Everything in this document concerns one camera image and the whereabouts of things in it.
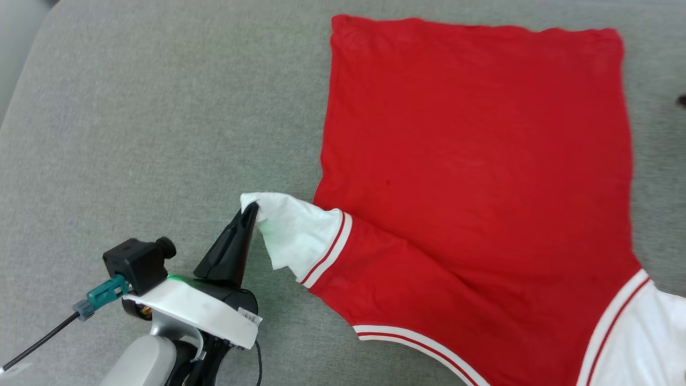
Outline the grey fabric sofa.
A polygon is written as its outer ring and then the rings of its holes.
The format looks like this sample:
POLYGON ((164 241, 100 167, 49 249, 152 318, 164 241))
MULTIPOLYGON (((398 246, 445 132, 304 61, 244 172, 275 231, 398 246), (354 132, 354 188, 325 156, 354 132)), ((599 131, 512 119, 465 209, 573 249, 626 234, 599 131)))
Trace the grey fabric sofa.
MULTIPOLYGON (((150 331, 120 301, 73 315, 110 278, 106 251, 167 237, 165 269, 191 277, 243 193, 314 202, 339 14, 615 29, 633 252, 660 291, 686 298, 686 2, 61 0, 0 127, 0 386, 100 386, 150 331)), ((468 386, 419 350, 360 340, 272 266, 256 225, 243 288, 259 347, 230 350, 216 386, 468 386)))

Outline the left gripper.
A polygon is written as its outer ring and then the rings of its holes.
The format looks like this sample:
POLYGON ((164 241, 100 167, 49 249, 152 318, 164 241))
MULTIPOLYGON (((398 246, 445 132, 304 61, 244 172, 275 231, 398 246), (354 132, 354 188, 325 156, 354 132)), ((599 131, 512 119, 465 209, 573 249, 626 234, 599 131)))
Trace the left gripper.
MULTIPOLYGON (((236 213, 194 269, 193 274, 199 279, 172 274, 168 276, 198 293, 221 301, 255 325, 260 323, 257 298, 251 291, 242 288, 242 283, 258 212, 259 205, 255 201, 236 213)), ((226 354, 233 348, 247 349, 206 329, 195 328, 199 333, 198 346, 183 343, 180 339, 173 340, 177 358, 167 386, 216 386, 221 362, 226 354)))

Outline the red white jersey shirt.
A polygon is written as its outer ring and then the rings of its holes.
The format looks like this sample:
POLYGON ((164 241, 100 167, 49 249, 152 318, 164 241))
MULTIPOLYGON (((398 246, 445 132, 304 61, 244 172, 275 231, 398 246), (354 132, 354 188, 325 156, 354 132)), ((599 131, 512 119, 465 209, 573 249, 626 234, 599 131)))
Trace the red white jersey shirt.
POLYGON ((633 252, 618 32, 331 22, 314 202, 240 196, 272 266, 468 386, 686 386, 686 298, 633 252))

